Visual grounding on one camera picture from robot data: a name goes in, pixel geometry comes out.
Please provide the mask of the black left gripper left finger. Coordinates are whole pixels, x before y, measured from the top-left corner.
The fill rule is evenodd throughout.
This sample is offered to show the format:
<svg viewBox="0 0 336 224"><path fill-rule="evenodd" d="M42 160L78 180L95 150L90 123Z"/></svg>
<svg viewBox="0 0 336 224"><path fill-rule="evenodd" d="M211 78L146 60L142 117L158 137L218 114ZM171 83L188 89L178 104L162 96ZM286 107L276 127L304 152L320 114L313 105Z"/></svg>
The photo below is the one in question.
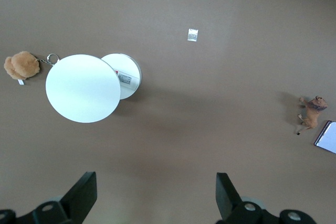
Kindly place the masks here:
<svg viewBox="0 0 336 224"><path fill-rule="evenodd" d="M83 223L96 200L96 172L85 172L62 197L62 207L73 223Z"/></svg>

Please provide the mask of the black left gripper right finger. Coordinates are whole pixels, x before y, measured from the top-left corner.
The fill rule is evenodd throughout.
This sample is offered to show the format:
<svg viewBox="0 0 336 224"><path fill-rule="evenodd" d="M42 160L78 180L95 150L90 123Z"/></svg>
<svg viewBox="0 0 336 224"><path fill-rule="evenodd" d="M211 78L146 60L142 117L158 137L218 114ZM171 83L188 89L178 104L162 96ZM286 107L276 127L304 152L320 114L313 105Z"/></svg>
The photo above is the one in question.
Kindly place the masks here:
<svg viewBox="0 0 336 224"><path fill-rule="evenodd" d="M223 221L242 221L239 206L243 201L226 173L216 174L215 198Z"/></svg>

